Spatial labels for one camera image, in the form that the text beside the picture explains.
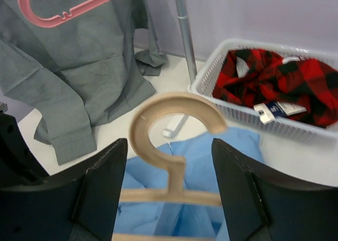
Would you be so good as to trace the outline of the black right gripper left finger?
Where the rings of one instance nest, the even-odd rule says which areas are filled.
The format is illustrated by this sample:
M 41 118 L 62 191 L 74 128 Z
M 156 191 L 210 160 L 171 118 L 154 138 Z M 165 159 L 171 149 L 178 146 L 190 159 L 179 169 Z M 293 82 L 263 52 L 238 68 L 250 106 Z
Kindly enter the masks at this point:
M 111 240 L 128 143 L 30 184 L 1 189 L 1 240 Z

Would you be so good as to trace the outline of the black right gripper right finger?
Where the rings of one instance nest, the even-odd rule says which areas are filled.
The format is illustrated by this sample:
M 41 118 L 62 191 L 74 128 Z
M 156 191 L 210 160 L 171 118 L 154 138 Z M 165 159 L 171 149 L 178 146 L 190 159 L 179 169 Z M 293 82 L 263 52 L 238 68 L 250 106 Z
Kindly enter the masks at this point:
M 221 139 L 212 158 L 230 240 L 337 240 L 337 188 L 301 180 Z

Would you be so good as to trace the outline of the light blue shirt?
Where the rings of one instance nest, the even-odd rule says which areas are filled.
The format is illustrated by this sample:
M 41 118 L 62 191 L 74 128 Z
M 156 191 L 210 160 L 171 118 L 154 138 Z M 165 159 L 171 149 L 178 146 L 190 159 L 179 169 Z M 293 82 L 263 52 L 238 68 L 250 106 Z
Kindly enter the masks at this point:
M 158 149 L 164 153 L 186 158 L 185 189 L 214 193 L 219 191 L 211 153 L 211 145 L 215 137 L 227 142 L 243 154 L 259 162 L 263 161 L 259 149 L 259 134 L 236 127 L 231 127 L 217 135 L 206 132 L 185 141 L 159 146 Z M 147 164 L 138 156 L 127 160 L 123 189 L 160 189 L 166 186 L 166 171 Z M 221 207 L 164 202 L 120 203 L 114 232 L 229 240 Z

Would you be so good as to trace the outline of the wooden hanger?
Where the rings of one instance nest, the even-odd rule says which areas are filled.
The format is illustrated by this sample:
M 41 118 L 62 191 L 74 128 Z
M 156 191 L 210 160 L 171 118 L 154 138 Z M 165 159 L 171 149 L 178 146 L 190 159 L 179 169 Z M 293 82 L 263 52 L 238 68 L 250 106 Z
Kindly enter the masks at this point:
M 146 100 L 135 113 L 129 129 L 129 141 L 134 152 L 146 163 L 168 174 L 165 189 L 123 189 L 120 202 L 171 202 L 187 205 L 222 205 L 219 193 L 186 190 L 183 186 L 186 159 L 159 151 L 150 141 L 148 131 L 161 117 L 186 114 L 195 117 L 209 133 L 227 129 L 225 119 L 216 106 L 205 98 L 188 92 L 167 92 Z

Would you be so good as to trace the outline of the red black plaid shirt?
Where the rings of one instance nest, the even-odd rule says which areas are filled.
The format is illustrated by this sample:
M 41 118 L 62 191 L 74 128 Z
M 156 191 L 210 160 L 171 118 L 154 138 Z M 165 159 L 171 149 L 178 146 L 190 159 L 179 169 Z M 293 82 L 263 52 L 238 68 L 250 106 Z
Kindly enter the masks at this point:
M 230 50 L 212 96 L 253 108 L 282 102 L 304 107 L 294 121 L 326 128 L 337 122 L 337 70 L 316 59 L 285 61 L 264 49 Z

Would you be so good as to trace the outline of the pink plastic hanger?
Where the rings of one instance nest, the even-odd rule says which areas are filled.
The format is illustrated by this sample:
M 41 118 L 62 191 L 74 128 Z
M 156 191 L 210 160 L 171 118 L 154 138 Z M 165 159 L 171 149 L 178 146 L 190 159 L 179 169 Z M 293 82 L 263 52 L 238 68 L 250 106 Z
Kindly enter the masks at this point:
M 52 28 L 59 26 L 71 19 L 78 17 L 98 6 L 103 5 L 104 3 L 111 0 L 87 0 L 83 3 L 80 3 L 69 9 L 68 12 L 63 12 L 62 15 L 55 15 L 49 18 L 42 18 L 37 16 L 31 9 L 30 0 L 17 0 L 18 6 L 25 16 L 25 18 L 30 21 L 32 24 L 43 27 L 43 28 Z

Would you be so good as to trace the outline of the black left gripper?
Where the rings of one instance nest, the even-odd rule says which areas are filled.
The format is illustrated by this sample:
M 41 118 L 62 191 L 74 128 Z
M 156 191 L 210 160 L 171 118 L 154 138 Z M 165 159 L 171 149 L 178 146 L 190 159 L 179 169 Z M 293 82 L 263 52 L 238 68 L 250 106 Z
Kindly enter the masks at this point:
M 1 188 L 33 183 L 49 174 L 27 146 L 15 117 L 1 103 Z

